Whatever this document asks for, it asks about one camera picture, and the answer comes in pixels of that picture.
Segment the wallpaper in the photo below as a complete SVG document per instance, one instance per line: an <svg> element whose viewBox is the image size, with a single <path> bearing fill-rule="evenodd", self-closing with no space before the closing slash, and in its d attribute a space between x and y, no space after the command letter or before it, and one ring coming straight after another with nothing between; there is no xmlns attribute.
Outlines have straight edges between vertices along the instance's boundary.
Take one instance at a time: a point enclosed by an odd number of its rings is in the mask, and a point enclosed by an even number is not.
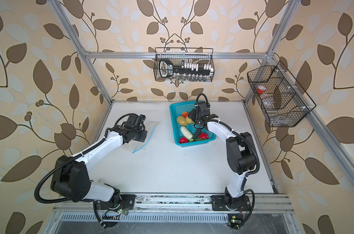
<svg viewBox="0 0 354 234"><path fill-rule="evenodd" d="M286 0L61 0L87 51L265 52Z"/></svg>
<svg viewBox="0 0 354 234"><path fill-rule="evenodd" d="M195 100L200 93L210 100L242 100L250 88L246 73L259 67L256 59L217 59L212 82L160 82L155 80L151 59L97 59L94 65L116 101Z"/></svg>
<svg viewBox="0 0 354 234"><path fill-rule="evenodd" d="M281 193L305 234L354 234L354 187L307 119L269 128L257 101L249 109Z"/></svg>
<svg viewBox="0 0 354 234"><path fill-rule="evenodd" d="M275 56L354 160L354 0L302 1Z"/></svg>
<svg viewBox="0 0 354 234"><path fill-rule="evenodd" d="M34 199L37 183L89 145L107 107L45 3L0 0L0 233L43 230L53 204Z"/></svg>

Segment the potato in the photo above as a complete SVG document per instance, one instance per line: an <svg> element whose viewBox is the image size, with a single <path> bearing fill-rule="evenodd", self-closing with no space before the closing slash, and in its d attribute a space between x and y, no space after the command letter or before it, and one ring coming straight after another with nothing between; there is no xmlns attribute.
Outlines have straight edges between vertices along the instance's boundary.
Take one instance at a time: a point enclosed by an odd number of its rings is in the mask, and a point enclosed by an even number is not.
<svg viewBox="0 0 354 234"><path fill-rule="evenodd" d="M186 122L186 119L183 116L178 116L176 121L179 125L182 125L182 126L186 126L188 124Z"/></svg>
<svg viewBox="0 0 354 234"><path fill-rule="evenodd" d="M186 117L186 122L188 124L193 124L194 123L194 121L192 119L190 119L189 117Z"/></svg>

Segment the red tomato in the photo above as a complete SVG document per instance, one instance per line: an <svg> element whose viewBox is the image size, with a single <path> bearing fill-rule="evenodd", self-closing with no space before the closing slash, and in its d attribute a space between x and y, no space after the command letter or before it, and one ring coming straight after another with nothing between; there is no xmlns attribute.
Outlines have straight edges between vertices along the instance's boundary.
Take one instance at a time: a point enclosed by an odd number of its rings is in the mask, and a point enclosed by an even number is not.
<svg viewBox="0 0 354 234"><path fill-rule="evenodd" d="M199 135L199 138L202 138L202 139L209 139L207 133L201 133L201 134Z"/></svg>
<svg viewBox="0 0 354 234"><path fill-rule="evenodd" d="M183 112L181 115L186 118L189 115L189 112Z"/></svg>
<svg viewBox="0 0 354 234"><path fill-rule="evenodd" d="M189 142L189 140L186 137L181 137L180 138L180 144L181 143L188 143L188 142Z"/></svg>

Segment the black wire basket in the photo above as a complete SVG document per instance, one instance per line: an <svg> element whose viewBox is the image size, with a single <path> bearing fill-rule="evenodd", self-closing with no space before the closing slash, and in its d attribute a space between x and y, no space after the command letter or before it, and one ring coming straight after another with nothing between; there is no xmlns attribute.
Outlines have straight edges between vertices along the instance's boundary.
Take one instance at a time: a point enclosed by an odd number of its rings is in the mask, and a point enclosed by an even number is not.
<svg viewBox="0 0 354 234"><path fill-rule="evenodd" d="M157 47L155 80L212 82L215 73L212 53L209 48Z"/></svg>
<svg viewBox="0 0 354 234"><path fill-rule="evenodd" d="M301 84L287 81L285 66L262 66L247 73L249 85L270 127L295 127L315 107L316 103ZM311 100L306 103L296 90Z"/></svg>

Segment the white table surface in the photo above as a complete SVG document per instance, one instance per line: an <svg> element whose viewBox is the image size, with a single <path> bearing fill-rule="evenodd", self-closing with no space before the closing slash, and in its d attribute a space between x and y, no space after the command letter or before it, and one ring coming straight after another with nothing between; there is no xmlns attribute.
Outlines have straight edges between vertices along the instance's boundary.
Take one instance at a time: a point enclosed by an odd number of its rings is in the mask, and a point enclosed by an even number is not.
<svg viewBox="0 0 354 234"><path fill-rule="evenodd" d="M234 173L226 160L226 143L217 137L207 144L177 146L171 124L171 104L115 102L101 136L106 128L114 126L120 116L128 113L145 115L147 121L159 124L144 148L133 154L136 141L116 148L89 172L90 179L112 185L121 192L224 193L230 175ZM211 113L238 132L253 135L242 103L211 102ZM251 188L255 193L273 193L258 146L255 148L260 170L249 176L245 189Z"/></svg>

